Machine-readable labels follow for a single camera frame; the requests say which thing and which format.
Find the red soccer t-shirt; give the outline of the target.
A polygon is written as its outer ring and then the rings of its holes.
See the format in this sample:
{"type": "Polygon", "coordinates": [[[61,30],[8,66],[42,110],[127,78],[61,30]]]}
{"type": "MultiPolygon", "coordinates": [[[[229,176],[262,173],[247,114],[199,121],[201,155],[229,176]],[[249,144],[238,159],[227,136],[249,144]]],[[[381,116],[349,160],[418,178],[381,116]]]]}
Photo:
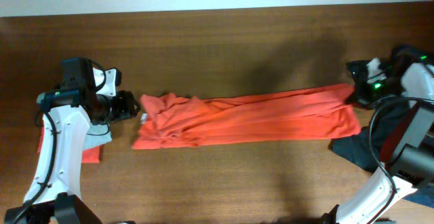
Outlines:
{"type": "Polygon", "coordinates": [[[323,140],[358,134],[361,126],[345,83],[234,98],[143,95],[146,111],[133,149],[323,140]]]}

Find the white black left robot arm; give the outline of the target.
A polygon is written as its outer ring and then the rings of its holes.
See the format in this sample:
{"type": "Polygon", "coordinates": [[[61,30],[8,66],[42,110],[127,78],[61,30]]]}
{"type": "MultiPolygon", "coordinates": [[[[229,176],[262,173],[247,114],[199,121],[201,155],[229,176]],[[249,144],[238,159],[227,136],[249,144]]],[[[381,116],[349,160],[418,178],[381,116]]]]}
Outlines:
{"type": "Polygon", "coordinates": [[[134,118],[139,102],[130,91],[106,96],[76,88],[42,93],[37,103],[44,122],[37,170],[23,205],[7,210],[5,223],[100,223],[81,200],[85,138],[91,124],[134,118]]]}

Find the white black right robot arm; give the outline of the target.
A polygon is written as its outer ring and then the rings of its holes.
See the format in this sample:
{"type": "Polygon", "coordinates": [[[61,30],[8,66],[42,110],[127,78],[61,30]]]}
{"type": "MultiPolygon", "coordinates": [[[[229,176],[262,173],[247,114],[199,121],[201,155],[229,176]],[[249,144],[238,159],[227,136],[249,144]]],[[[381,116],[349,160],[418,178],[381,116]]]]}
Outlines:
{"type": "Polygon", "coordinates": [[[332,151],[372,172],[348,201],[325,213],[322,223],[377,223],[402,198],[433,183],[433,62],[349,62],[359,105],[374,110],[359,134],[332,142],[332,151]]]}

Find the dark clothes pile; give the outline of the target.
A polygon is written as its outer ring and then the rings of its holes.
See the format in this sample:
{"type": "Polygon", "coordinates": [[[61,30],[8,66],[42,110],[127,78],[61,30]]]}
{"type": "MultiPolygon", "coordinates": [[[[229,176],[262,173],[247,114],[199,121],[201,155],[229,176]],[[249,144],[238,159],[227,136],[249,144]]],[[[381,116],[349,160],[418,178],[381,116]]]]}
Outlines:
{"type": "MultiPolygon", "coordinates": [[[[418,48],[409,45],[399,45],[392,49],[391,61],[394,64],[403,61],[409,67],[413,62],[419,61],[420,57],[424,55],[430,58],[433,57],[432,53],[418,48]]],[[[387,137],[394,131],[409,110],[410,105],[408,103],[400,103],[380,112],[372,129],[372,146],[376,156],[379,155],[387,137]]],[[[332,140],[331,151],[363,170],[374,172],[377,165],[370,153],[368,132],[369,128],[363,127],[359,134],[332,140]]],[[[428,185],[416,193],[408,195],[405,199],[432,208],[433,186],[428,185]]]]}

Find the folded grey t-shirt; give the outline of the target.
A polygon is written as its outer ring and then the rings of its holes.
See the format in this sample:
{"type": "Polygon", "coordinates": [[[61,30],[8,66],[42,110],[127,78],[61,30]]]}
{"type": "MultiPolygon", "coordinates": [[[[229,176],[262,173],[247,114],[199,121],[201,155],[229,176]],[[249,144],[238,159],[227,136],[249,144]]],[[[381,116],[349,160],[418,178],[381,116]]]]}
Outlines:
{"type": "Polygon", "coordinates": [[[110,124],[95,126],[81,105],[50,105],[53,101],[47,92],[37,97],[37,104],[47,113],[44,134],[56,137],[59,151],[80,152],[112,141],[110,124]]]}

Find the folded red t-shirt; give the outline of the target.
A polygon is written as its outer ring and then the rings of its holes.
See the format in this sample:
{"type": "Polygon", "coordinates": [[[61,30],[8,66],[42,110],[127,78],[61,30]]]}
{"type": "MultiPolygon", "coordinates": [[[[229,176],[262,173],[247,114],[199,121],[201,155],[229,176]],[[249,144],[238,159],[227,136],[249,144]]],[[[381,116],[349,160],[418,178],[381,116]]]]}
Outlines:
{"type": "MultiPolygon", "coordinates": [[[[41,129],[41,136],[39,137],[37,153],[41,152],[41,147],[43,144],[43,136],[44,136],[44,129],[41,129]]],[[[92,149],[86,149],[85,151],[83,151],[82,154],[82,162],[84,164],[99,164],[100,153],[101,153],[101,146],[94,147],[92,149]]]]}

